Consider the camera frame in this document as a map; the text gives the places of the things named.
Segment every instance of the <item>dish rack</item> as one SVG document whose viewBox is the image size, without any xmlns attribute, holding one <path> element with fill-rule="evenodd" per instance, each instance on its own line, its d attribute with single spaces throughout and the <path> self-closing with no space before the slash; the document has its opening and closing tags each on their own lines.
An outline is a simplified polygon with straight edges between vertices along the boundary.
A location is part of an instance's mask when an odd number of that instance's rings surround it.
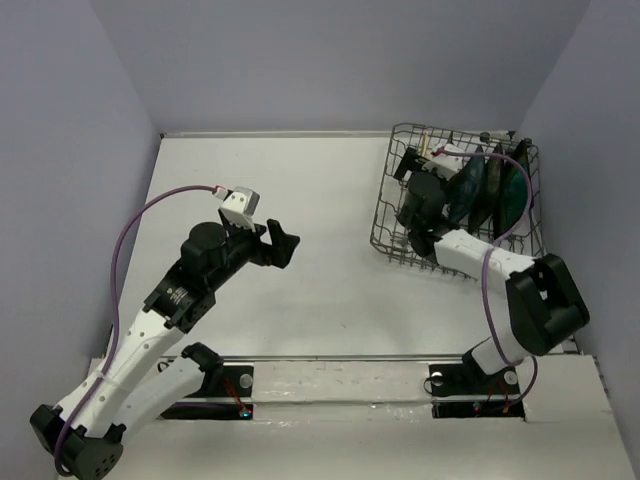
<svg viewBox="0 0 640 480">
<path fill-rule="evenodd" d="M 506 133 L 477 134 L 412 123 L 401 123 L 394 126 L 382 172 L 370 243 L 377 251 L 385 254 L 390 262 L 398 262 L 402 265 L 440 271 L 454 276 L 462 275 L 465 278 L 469 278 L 468 275 L 462 272 L 442 267 L 435 262 L 416 255 L 409 245 L 406 229 L 398 223 L 396 218 L 404 201 L 407 182 L 405 180 L 395 180 L 393 173 L 407 147 L 413 146 L 420 151 L 425 143 L 427 147 L 434 148 L 443 140 L 449 139 L 453 139 L 453 144 L 463 148 L 466 152 L 474 152 L 478 146 L 482 146 L 485 151 L 491 152 L 498 142 L 502 144 L 504 151 L 507 151 L 514 149 L 518 144 L 518 141 L 513 140 Z M 533 206 L 528 215 L 528 222 L 520 226 L 514 234 L 503 242 L 501 247 L 508 248 L 512 252 L 539 257 L 544 252 L 544 243 L 540 208 L 540 157 L 538 148 L 531 144 L 528 154 Z M 467 219 L 465 218 L 460 222 L 460 226 L 464 229 L 467 228 L 466 221 Z M 474 235 L 486 242 L 493 242 L 491 219 L 485 222 Z"/>
</svg>

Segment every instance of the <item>purple cable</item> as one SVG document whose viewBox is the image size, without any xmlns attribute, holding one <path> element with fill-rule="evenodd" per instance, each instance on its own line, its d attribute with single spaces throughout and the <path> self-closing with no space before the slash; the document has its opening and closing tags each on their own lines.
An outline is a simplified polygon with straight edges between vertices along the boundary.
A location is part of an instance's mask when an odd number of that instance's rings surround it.
<svg viewBox="0 0 640 480">
<path fill-rule="evenodd" d="M 111 257 L 111 276 L 110 276 L 110 285 L 111 285 L 111 309 L 113 312 L 113 341 L 111 342 L 111 348 L 107 352 L 107 356 L 104 361 L 104 365 L 100 370 L 100 373 L 103 376 L 107 375 L 109 368 L 111 368 L 111 364 L 113 363 L 113 359 L 115 358 L 116 351 L 118 350 L 118 338 L 120 336 L 120 313 L 118 311 L 118 289 L 116 284 L 116 273 L 118 270 L 118 257 L 120 256 L 120 250 L 122 249 L 122 244 L 124 242 L 127 233 L 131 230 L 131 227 L 142 217 L 142 214 L 149 210 L 151 207 L 161 202 L 165 198 L 171 197 L 178 193 L 189 192 L 193 190 L 204 190 L 207 192 L 211 192 L 215 194 L 220 187 L 210 187 L 208 185 L 189 185 L 186 187 L 175 188 L 173 190 L 169 190 L 168 192 L 163 193 L 162 195 L 158 195 L 153 200 L 149 201 L 145 204 L 124 226 L 122 231 L 120 232 L 120 236 L 118 237 L 118 241 L 113 249 L 113 256 Z M 65 470 L 62 465 L 62 445 L 64 444 L 64 440 L 69 433 L 69 429 L 73 421 L 76 419 L 78 414 L 82 411 L 82 408 L 87 404 L 89 399 L 96 392 L 100 384 L 102 383 L 102 376 L 96 378 L 93 385 L 89 387 L 87 393 L 80 399 L 76 407 L 71 411 L 71 414 L 67 417 L 62 429 L 60 430 L 60 434 L 56 440 L 56 445 L 53 450 L 53 459 L 56 467 L 56 471 L 58 475 L 62 477 L 70 477 L 71 472 Z"/>
<path fill-rule="evenodd" d="M 491 315 L 491 308 L 489 307 L 489 260 L 491 259 L 491 254 L 493 253 L 493 250 L 495 249 L 495 247 L 500 246 L 500 243 L 503 240 L 509 238 L 509 236 L 513 232 L 515 232 L 520 227 L 520 225 L 522 225 L 526 221 L 527 216 L 529 215 L 529 210 L 531 209 L 531 202 L 533 200 L 533 188 L 531 187 L 531 179 L 529 178 L 529 173 L 525 170 L 525 168 L 522 165 L 516 162 L 513 158 L 508 157 L 507 155 L 503 155 L 501 153 L 485 153 L 485 152 L 458 153 L 458 152 L 449 152 L 445 150 L 444 147 L 438 149 L 436 153 L 437 154 L 443 153 L 445 155 L 449 155 L 452 157 L 488 157 L 493 160 L 504 160 L 505 162 L 510 163 L 511 165 L 516 167 L 518 170 L 520 170 L 520 173 L 522 173 L 522 176 L 525 179 L 525 183 L 527 185 L 527 203 L 525 204 L 524 210 L 522 211 L 522 215 L 509 230 L 507 230 L 506 232 L 504 232 L 502 235 L 500 235 L 498 238 L 494 240 L 493 247 L 487 249 L 486 253 L 484 254 L 484 258 L 482 260 L 482 272 L 481 272 L 481 278 L 480 278 L 480 285 L 482 289 L 482 304 L 484 306 L 484 313 L 487 316 L 487 324 L 489 325 L 491 338 L 493 339 L 493 342 L 496 345 L 496 350 L 498 351 L 500 358 L 505 364 L 509 366 L 518 365 L 518 363 L 511 362 L 505 355 L 504 350 L 502 349 L 502 345 L 500 344 L 500 339 L 498 338 L 498 333 L 496 332 L 496 326 L 493 321 L 493 316 Z M 529 392 L 531 391 L 531 388 L 533 388 L 533 384 L 535 383 L 536 378 L 538 377 L 538 361 L 533 356 L 531 357 L 531 360 L 533 361 L 533 376 L 531 377 L 531 382 L 529 383 L 525 391 L 520 395 L 520 397 L 518 397 L 518 399 L 512 403 L 512 405 L 520 403 L 524 399 L 524 397 L 529 394 Z"/>
</svg>

